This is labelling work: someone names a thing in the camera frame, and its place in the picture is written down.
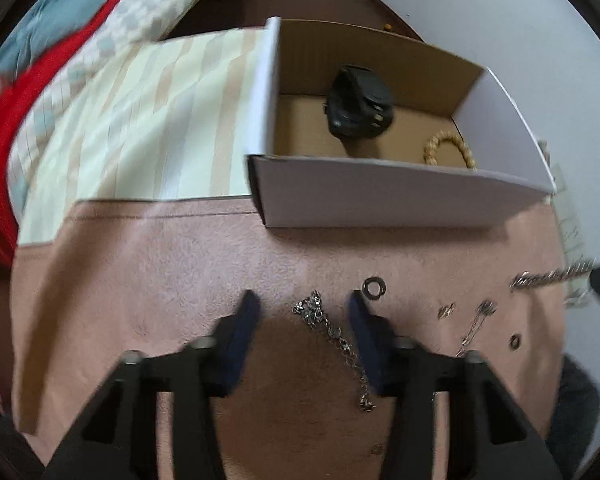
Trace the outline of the dark fuzzy stool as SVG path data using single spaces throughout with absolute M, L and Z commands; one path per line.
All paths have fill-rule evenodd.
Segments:
M 588 374 L 564 355 L 557 402 L 546 446 L 564 479 L 577 473 L 600 418 L 600 392 Z

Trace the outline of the small earring pair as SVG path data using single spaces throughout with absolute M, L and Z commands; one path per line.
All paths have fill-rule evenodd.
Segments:
M 455 309 L 454 302 L 450 304 L 444 304 L 438 310 L 438 319 L 442 320 L 442 318 L 447 318 Z

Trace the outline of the pink suede cloth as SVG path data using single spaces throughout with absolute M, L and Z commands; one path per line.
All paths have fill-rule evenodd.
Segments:
M 562 264 L 554 211 L 536 205 L 490 230 L 269 230 L 250 200 L 82 202 L 48 243 L 12 267 L 16 427 L 41 460 L 126 350 L 160 356 L 207 335 L 245 290 L 262 302 L 237 390 L 215 402 L 232 479 L 373 479 L 392 406 L 363 413 L 355 376 L 291 311 L 319 292 L 347 322 L 350 291 L 377 275 L 373 305 L 401 335 L 452 356 L 471 336 L 540 434 L 555 405 L 564 348 L 558 287 L 513 292 L 512 278 Z M 438 319 L 438 310 L 455 309 Z

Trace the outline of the striped cream cloth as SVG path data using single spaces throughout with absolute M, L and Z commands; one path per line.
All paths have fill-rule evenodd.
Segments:
M 234 28 L 74 58 L 9 155 L 18 243 L 53 240 L 81 200 L 246 195 L 242 133 L 262 36 Z

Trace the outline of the white cardboard box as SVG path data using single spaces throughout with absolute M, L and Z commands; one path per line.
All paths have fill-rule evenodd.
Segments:
M 324 104 L 343 65 L 393 96 L 391 127 L 342 143 Z M 242 138 L 249 186 L 275 228 L 496 226 L 555 191 L 550 167 L 488 68 L 404 36 L 270 18 Z

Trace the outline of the black watch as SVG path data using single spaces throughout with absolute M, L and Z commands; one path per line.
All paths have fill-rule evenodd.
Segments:
M 393 123 L 393 96 L 372 70 L 343 65 L 327 93 L 324 112 L 335 138 L 375 139 Z

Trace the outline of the checkered bed quilt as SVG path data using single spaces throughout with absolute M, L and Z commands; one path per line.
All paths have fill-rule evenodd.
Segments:
M 199 0 L 120 0 L 104 24 L 63 62 L 20 120 L 7 162 L 10 209 L 20 218 L 55 124 L 85 85 L 131 44 L 164 38 Z

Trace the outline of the teal blanket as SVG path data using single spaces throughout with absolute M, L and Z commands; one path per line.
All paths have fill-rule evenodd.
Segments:
M 46 50 L 85 26 L 107 0 L 38 0 L 0 45 L 0 78 L 14 81 Z

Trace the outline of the white wall socket strip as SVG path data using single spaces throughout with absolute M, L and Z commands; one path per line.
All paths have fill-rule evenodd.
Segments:
M 546 201 L 553 207 L 562 253 L 566 266 L 576 266 L 590 260 L 588 248 L 584 240 L 581 222 L 577 213 L 576 205 L 571 197 L 562 168 L 550 157 L 548 144 L 544 140 L 538 141 L 539 148 L 550 167 L 550 173 L 554 179 L 556 193 Z M 567 308 L 584 308 L 592 297 L 592 290 L 588 284 L 588 274 L 578 278 L 570 278 L 564 283 L 566 293 L 565 304 Z

